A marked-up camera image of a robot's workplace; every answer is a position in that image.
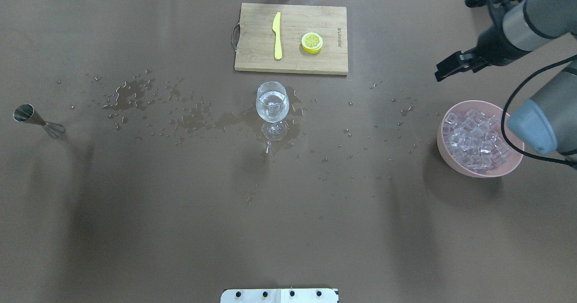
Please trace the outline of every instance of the black cable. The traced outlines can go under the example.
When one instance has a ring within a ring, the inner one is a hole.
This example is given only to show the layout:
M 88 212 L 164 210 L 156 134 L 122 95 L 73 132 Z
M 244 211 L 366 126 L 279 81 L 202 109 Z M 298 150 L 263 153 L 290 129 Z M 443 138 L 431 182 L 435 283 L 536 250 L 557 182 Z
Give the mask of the black cable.
M 532 157 L 533 159 L 538 159 L 541 161 L 547 161 L 547 162 L 553 162 L 553 163 L 559 163 L 561 165 L 568 165 L 569 167 L 573 167 L 575 165 L 577 165 L 577 163 L 574 162 L 570 162 L 570 161 L 563 161 L 563 160 L 559 160 L 559 159 L 552 159 L 550 157 L 544 157 L 544 156 L 539 156 L 539 155 L 534 155 L 531 153 L 527 153 L 526 151 L 523 151 L 521 149 L 519 149 L 518 147 L 516 147 L 515 145 L 513 145 L 513 143 L 511 143 L 511 141 L 509 141 L 509 138 L 507 137 L 507 135 L 505 135 L 505 116 L 507 115 L 507 109 L 509 109 L 509 105 L 511 104 L 511 102 L 513 101 L 513 98 L 517 95 L 517 93 L 521 90 L 522 87 L 524 87 L 531 79 L 533 79 L 534 77 L 536 77 L 537 75 L 547 71 L 548 69 L 552 69 L 554 67 L 557 67 L 559 65 L 563 65 L 565 63 L 568 63 L 570 61 L 574 61 L 577 60 L 577 55 L 573 55 L 568 59 L 564 59 L 562 61 L 558 61 L 557 63 L 553 63 L 551 65 L 547 65 L 542 69 L 538 69 L 537 71 L 535 71 L 535 73 L 533 73 L 532 75 L 529 75 L 529 77 L 527 77 L 525 79 L 525 81 L 523 81 L 518 87 L 517 89 L 515 89 L 515 91 L 513 91 L 513 93 L 511 94 L 511 96 L 509 97 L 509 99 L 507 100 L 507 102 L 505 103 L 505 107 L 503 107 L 503 114 L 501 116 L 501 134 L 503 135 L 503 138 L 505 139 L 505 142 L 507 142 L 507 144 L 509 144 L 510 147 L 512 147 L 513 149 L 515 149 L 515 151 L 521 153 L 522 155 L 525 155 L 527 157 Z

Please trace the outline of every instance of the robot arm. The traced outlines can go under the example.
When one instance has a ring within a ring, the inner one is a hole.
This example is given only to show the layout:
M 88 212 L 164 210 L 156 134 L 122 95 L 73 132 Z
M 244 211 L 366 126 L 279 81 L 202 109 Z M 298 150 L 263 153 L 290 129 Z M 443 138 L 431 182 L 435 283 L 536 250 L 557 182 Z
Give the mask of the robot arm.
M 577 0 L 465 3 L 469 7 L 489 5 L 493 26 L 479 36 L 475 48 L 455 52 L 437 64 L 437 81 L 459 72 L 475 73 L 489 65 L 507 65 L 568 32 L 577 38 Z M 577 60 L 526 100 L 507 126 L 538 153 L 557 150 L 577 162 Z

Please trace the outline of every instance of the wooden cutting board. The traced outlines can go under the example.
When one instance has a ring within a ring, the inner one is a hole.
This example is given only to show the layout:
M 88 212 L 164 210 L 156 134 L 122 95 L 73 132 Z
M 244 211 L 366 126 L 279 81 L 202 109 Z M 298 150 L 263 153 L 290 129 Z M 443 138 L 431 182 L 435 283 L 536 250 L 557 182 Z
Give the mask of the wooden cutting board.
M 272 20 L 280 12 L 283 58 L 275 60 Z M 312 55 L 301 38 L 316 32 L 323 49 Z M 234 61 L 237 71 L 347 75 L 347 9 L 311 5 L 241 5 L 240 34 Z

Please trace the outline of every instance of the wine glass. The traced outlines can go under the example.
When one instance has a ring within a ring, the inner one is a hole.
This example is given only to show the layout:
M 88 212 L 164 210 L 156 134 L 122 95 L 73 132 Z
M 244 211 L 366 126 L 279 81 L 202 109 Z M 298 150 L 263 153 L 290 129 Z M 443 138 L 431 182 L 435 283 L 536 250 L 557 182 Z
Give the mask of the wine glass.
M 40 125 L 51 138 L 58 138 L 64 134 L 64 126 L 43 120 L 31 104 L 23 104 L 16 108 L 16 110 L 14 110 L 14 120 Z
M 256 110 L 264 119 L 262 133 L 269 141 L 280 141 L 289 126 L 283 119 L 289 113 L 289 97 L 286 89 L 277 81 L 263 83 L 256 93 Z

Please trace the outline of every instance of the glass base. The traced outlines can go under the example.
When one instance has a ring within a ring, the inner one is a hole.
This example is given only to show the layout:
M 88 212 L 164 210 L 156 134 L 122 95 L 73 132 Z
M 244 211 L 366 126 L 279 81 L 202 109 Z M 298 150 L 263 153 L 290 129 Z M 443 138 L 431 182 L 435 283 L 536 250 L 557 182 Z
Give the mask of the glass base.
M 284 120 L 282 122 L 264 122 L 264 124 L 262 124 L 262 134 L 264 134 L 266 139 L 273 142 L 283 139 L 288 130 L 289 125 Z

